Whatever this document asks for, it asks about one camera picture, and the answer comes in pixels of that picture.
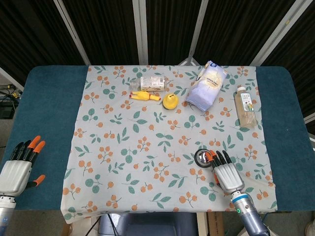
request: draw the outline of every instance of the blue table mat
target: blue table mat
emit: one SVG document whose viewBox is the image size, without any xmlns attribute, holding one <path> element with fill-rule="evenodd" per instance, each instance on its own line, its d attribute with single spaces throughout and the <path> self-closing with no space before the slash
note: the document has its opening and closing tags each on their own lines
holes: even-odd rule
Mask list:
<svg viewBox="0 0 315 236">
<path fill-rule="evenodd" d="M 28 76 L 1 168 L 21 141 L 41 135 L 46 146 L 30 179 L 45 181 L 17 197 L 16 209 L 60 209 L 63 177 L 87 66 L 39 66 Z M 257 67 L 265 142 L 278 210 L 315 209 L 315 155 L 293 86 L 283 67 Z"/>
</svg>

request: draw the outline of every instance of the yellow banana toy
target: yellow banana toy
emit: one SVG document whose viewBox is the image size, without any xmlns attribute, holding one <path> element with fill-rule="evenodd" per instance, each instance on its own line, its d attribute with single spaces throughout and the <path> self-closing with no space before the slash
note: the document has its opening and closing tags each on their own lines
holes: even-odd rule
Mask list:
<svg viewBox="0 0 315 236">
<path fill-rule="evenodd" d="M 155 100 L 155 101 L 159 101 L 161 100 L 161 98 L 159 96 L 154 96 L 152 94 L 149 94 L 146 91 L 135 91 L 135 92 L 131 92 L 129 95 L 130 98 L 132 99 L 136 99 L 136 100 L 144 100 L 144 101 L 148 101 L 148 100 Z"/>
</svg>

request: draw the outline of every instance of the plastic bottle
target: plastic bottle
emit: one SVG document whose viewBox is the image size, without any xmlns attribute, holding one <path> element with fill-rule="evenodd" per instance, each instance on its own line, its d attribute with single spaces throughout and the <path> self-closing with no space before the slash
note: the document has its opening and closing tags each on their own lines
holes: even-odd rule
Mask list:
<svg viewBox="0 0 315 236">
<path fill-rule="evenodd" d="M 252 104 L 251 95 L 244 87 L 237 88 L 237 94 L 234 97 L 238 119 L 240 126 L 251 128 L 257 125 L 254 106 Z"/>
</svg>

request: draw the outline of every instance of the floor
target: floor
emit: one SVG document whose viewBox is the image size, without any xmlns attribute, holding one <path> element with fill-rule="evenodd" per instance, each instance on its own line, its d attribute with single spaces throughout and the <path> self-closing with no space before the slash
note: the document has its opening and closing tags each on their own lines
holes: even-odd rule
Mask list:
<svg viewBox="0 0 315 236">
<path fill-rule="evenodd" d="M 0 84 L 6 81 L 0 78 Z M 5 146 L 11 133 L 14 120 L 0 120 L 0 147 Z M 0 148 L 0 161 L 4 148 Z M 267 226 L 279 236 L 303 236 L 304 227 L 313 219 L 311 211 L 296 211 L 292 213 L 268 214 L 265 219 Z M 224 228 L 227 236 L 236 236 L 243 224 L 235 212 L 223 213 Z M 64 219 L 59 210 L 14 211 L 6 236 L 59 236 L 61 235 Z"/>
</svg>

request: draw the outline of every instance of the bottle cap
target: bottle cap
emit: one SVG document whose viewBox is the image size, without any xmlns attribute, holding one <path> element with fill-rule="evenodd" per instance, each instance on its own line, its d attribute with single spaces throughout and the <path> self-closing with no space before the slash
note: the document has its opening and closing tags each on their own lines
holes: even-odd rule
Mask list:
<svg viewBox="0 0 315 236">
<path fill-rule="evenodd" d="M 244 87 L 237 88 L 237 91 L 246 90 Z"/>
</svg>

